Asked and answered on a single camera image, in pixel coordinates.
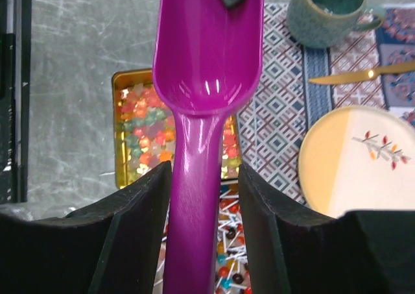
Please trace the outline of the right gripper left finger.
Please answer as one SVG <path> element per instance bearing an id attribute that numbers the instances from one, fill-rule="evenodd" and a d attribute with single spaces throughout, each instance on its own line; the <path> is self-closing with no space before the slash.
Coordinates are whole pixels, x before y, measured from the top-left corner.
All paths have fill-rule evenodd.
<path id="1" fill-rule="evenodd" d="M 2 293 L 151 293 L 171 190 L 163 162 L 65 217 L 1 214 Z"/>

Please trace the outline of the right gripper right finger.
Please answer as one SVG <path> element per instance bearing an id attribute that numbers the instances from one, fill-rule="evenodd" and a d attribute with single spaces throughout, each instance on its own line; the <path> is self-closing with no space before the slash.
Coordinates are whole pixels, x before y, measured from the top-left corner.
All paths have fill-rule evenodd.
<path id="1" fill-rule="evenodd" d="M 239 168 L 254 293 L 413 293 L 414 212 L 355 210 L 333 219 Z"/>

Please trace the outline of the tin of lollipops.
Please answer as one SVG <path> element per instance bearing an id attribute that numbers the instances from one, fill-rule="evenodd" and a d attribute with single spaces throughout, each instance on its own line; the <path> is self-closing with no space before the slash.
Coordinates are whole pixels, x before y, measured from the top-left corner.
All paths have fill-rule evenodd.
<path id="1" fill-rule="evenodd" d="M 225 181 L 219 199 L 215 293 L 251 292 L 239 187 L 236 180 Z"/>

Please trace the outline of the purple plastic scoop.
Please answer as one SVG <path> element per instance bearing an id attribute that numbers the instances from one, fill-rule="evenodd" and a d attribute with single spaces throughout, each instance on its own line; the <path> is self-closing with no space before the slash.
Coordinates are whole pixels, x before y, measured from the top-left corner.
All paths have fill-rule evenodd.
<path id="1" fill-rule="evenodd" d="M 212 293 L 225 120 L 262 72 L 264 0 L 161 0 L 153 83 L 176 128 L 164 293 Z"/>

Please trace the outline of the gold tin of gummy stars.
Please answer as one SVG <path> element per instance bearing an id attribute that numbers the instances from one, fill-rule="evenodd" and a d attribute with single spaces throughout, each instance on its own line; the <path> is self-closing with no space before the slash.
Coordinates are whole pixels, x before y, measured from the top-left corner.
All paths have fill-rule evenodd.
<path id="1" fill-rule="evenodd" d="M 123 188 L 159 163 L 174 160 L 174 118 L 152 83 L 151 69 L 112 77 L 115 180 Z"/>

